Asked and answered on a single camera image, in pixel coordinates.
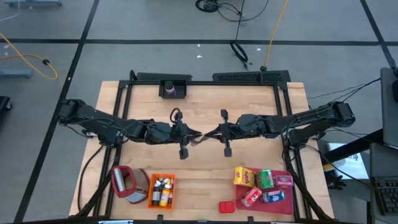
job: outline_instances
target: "yellow cable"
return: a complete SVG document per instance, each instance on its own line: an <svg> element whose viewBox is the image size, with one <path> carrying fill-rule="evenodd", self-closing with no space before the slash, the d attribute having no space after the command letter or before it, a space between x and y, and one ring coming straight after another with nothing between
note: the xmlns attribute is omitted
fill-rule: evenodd
<svg viewBox="0 0 398 224"><path fill-rule="evenodd" d="M54 68L50 63L47 63L46 65L48 65L48 66L52 69L52 71L54 72L54 74L55 74L55 77L54 77L54 78L48 77L48 76L44 75L39 69L37 69L37 68L36 68L35 66L33 66L28 60L26 60L26 58L25 58L24 56L27 56L27 57L35 57L35 58L37 58L37 59L40 59L41 61L44 60L43 58L41 58L41 57L39 57L39 56L37 56L37 55L33 55L33 54L24 54L24 55L23 55L23 54L21 54L21 53L18 51L18 49L17 49L16 47L13 46L13 44L12 44L4 35L0 34L0 37L3 38L3 39L15 50L15 52L17 52L17 55L8 56L8 57L1 57L0 60L5 60L5 59L10 59L10 58L20 57L20 58L22 58L22 59L26 62L26 64L28 64L28 65L29 65L31 68L33 68L37 73L41 74L41 75L44 76L45 78L48 78L49 80L56 80L56 79L58 78L58 73L57 73L57 71L55 70L55 68Z"/></svg>
<svg viewBox="0 0 398 224"><path fill-rule="evenodd" d="M271 52L272 41L274 40L274 36L275 36L276 30L278 29L278 26L279 26L279 22L280 22L280 20L282 19L282 16L284 15L284 12L285 12L285 9L286 9L286 5L287 5L287 2L288 2L288 1L289 1L289 0L285 0L284 7L282 8L282 10L281 10L281 12L280 12L280 14L279 14L279 19L278 19L278 21L276 22L274 31L272 32L271 40L269 41L269 45L268 45L268 51L267 51L266 62L264 63L264 66L265 66L265 67L267 66L269 54L270 54L270 52Z"/></svg>

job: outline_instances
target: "orange container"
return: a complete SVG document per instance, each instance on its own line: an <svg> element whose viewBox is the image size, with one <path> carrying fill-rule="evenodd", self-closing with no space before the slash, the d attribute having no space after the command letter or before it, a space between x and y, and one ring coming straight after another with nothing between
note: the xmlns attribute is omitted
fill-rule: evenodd
<svg viewBox="0 0 398 224"><path fill-rule="evenodd" d="M167 205L166 207L161 207L158 205L153 205L152 204L152 196L154 194L154 187L155 187L155 182L159 178L170 178L171 180L174 181L173 188L171 189L171 194L173 194L173 200L171 205ZM172 210L173 209L173 204L175 201L175 194L174 194L174 188L175 188L175 175L174 174L152 174L150 177L150 186L149 186L149 195L148 195L148 208L150 209L162 209L162 210Z"/></svg>

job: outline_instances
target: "wooden tabletop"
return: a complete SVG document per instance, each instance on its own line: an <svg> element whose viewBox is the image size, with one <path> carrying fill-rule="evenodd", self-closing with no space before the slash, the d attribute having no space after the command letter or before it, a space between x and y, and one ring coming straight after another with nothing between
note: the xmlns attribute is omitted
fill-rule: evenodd
<svg viewBox="0 0 398 224"><path fill-rule="evenodd" d="M303 83L288 83L293 113L308 110ZM103 82L96 109L112 114L118 82ZM215 129L221 122L220 109L227 109L229 122L245 113L277 114L272 87L268 86L194 86L189 85L187 97L181 100L164 100L158 96L158 85L134 85L128 119L150 119L170 122L173 108L183 112L183 121L192 129L206 133ZM121 112L125 94L122 96ZM282 105L283 94L280 92ZM316 142L309 141L316 147ZM144 143L127 142L123 145L120 164L132 168L143 168L152 173L172 173L176 176L174 209L172 211L147 209L147 201L137 205L129 204L125 199L114 197L111 218L153 220L163 214L165 220L223 220L246 221L253 216L255 221L292 221L293 215L236 210L232 214L220 214L218 204L225 200L234 200L233 168L236 166L257 167L263 169L285 170L281 158L282 143L276 139L242 139L232 141L232 157L224 157L224 145L216 140L207 140L195 147L188 147L189 157L180 160L178 144L150 146ZM82 167L99 148L97 139L89 139ZM301 150L307 189L319 206L333 217L328 189L323 175L320 156L317 152L305 148ZM83 179L81 204L84 205L98 187L104 150L88 166ZM300 191L298 203L300 214L304 209ZM104 213L108 190L103 193L101 213ZM77 213L77 186L70 214Z"/></svg>

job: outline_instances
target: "red box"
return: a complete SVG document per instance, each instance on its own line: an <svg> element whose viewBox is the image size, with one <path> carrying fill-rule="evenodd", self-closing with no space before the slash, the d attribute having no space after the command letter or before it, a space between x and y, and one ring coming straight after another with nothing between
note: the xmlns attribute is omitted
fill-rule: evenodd
<svg viewBox="0 0 398 224"><path fill-rule="evenodd" d="M220 213L234 213L234 202L220 202Z"/></svg>

